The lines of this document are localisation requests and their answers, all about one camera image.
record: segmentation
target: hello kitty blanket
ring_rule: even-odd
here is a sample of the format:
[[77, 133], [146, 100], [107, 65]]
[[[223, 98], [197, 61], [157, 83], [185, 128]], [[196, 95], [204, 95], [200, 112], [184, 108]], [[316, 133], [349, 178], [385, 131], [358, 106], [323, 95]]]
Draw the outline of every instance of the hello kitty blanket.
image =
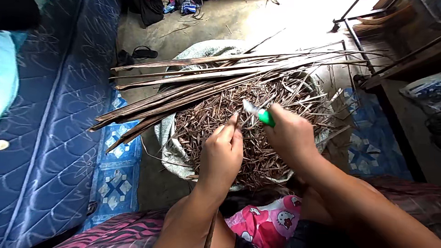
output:
[[283, 247], [294, 234], [301, 205], [300, 197], [287, 195], [263, 207], [248, 205], [225, 221], [234, 233], [255, 247]]

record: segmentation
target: floor mat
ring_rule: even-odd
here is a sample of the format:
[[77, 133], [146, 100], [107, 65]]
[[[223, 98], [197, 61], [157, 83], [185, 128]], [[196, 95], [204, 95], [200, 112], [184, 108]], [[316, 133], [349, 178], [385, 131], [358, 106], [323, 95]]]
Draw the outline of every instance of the floor mat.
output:
[[413, 180], [377, 96], [344, 90], [344, 98], [356, 128], [348, 149], [350, 174], [362, 177], [393, 175]]
[[[109, 111], [121, 108], [127, 102], [114, 90]], [[93, 173], [90, 201], [98, 203], [96, 211], [84, 222], [82, 230], [94, 227], [111, 217], [138, 210], [137, 189], [141, 162], [141, 137], [128, 144], [120, 144], [107, 155], [105, 151], [138, 121], [113, 123], [102, 132], [97, 166]]]

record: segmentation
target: mattress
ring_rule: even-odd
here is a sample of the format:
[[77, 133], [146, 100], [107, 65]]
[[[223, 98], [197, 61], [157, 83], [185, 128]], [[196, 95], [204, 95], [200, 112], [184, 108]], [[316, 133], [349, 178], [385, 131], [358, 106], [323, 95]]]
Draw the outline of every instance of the mattress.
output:
[[110, 105], [116, 0], [49, 0], [17, 55], [20, 86], [0, 120], [0, 247], [31, 247], [86, 218]]

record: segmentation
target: left hand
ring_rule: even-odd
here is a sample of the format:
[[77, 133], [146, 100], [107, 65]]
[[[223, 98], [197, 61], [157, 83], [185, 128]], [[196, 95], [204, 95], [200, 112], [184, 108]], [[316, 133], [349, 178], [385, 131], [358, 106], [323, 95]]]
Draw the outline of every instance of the left hand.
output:
[[214, 130], [201, 153], [198, 185], [207, 194], [225, 197], [239, 173], [243, 159], [243, 139], [237, 113]]

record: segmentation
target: metal frame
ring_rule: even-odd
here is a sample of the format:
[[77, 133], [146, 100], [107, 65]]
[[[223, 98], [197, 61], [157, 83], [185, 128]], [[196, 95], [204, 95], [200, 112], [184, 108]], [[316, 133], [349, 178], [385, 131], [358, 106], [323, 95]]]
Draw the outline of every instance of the metal frame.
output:
[[[354, 8], [354, 6], [359, 2], [359, 0], [355, 0], [355, 2], [349, 7], [349, 9], [345, 12], [345, 14], [339, 19], [339, 20], [333, 20], [334, 23], [334, 28], [333, 30], [337, 30], [340, 26], [338, 23], [344, 23], [346, 25], [346, 27], [348, 28], [349, 34], [351, 35], [352, 39], [354, 40], [355, 45], [357, 46], [357, 49], [359, 51], [364, 51], [363, 47], [361, 47], [361, 43], [359, 38], [357, 37], [357, 34], [355, 34], [354, 29], [352, 28], [352, 26], [349, 25], [348, 21], [350, 20], [355, 20], [357, 18], [364, 18], [364, 17], [371, 17], [371, 16], [375, 16], [378, 15], [380, 13], [386, 13], [389, 8], [391, 8], [393, 6], [393, 4], [396, 2], [397, 0], [393, 0], [386, 8], [382, 8], [382, 9], [378, 9], [378, 10], [374, 10], [371, 11], [368, 14], [364, 14], [364, 15], [358, 15], [358, 16], [354, 16], [354, 17], [349, 17], [346, 18], [346, 16], [348, 15], [348, 13]], [[369, 70], [369, 72], [374, 75], [377, 74], [377, 72], [375, 71], [372, 63], [370, 62], [370, 59], [367, 57], [367, 55], [365, 53], [362, 53], [361, 56], [363, 57], [364, 60], [367, 61], [367, 68]]]
[[[359, 51], [364, 51], [363, 47], [361, 47], [361, 43], [359, 38], [357, 37], [357, 34], [355, 34], [354, 29], [352, 28], [352, 26], [349, 25], [348, 21], [350, 20], [355, 20], [357, 18], [364, 18], [364, 17], [371, 17], [371, 16], [375, 16], [378, 15], [380, 13], [386, 13], [395, 3], [397, 0], [393, 0], [386, 8], [382, 8], [382, 9], [378, 9], [378, 10], [374, 10], [371, 11], [368, 14], [364, 14], [364, 15], [359, 15], [359, 16], [355, 16], [355, 17], [350, 17], [350, 18], [346, 18], [346, 15], [354, 8], [354, 6], [359, 2], [359, 0], [355, 0], [355, 2], [349, 7], [349, 9], [345, 12], [345, 14], [339, 19], [339, 20], [333, 20], [334, 23], [334, 28], [333, 30], [338, 30], [338, 28], [340, 27], [339, 23], [344, 23], [346, 25], [346, 27], [348, 28], [349, 34], [351, 35], [352, 39], [354, 40], [355, 45], [357, 46], [357, 49]], [[371, 77], [376, 76], [378, 74], [381, 74], [393, 67], [395, 67], [396, 65], [400, 64], [401, 62], [405, 61], [406, 59], [408, 59], [409, 57], [418, 54], [432, 46], [434, 46], [435, 44], [438, 44], [441, 42], [441, 36], [434, 39], [433, 41], [427, 43], [426, 45], [422, 46], [421, 48], [411, 52], [410, 54], [402, 57], [401, 59], [393, 62], [392, 64], [390, 64], [389, 66], [379, 70], [379, 71], [375, 71], [375, 68], [373, 67], [370, 59], [367, 57], [367, 55], [365, 53], [362, 53], [361, 56], [363, 57], [364, 60], [367, 61], [367, 68], [369, 70], [369, 72], [371, 73]]]

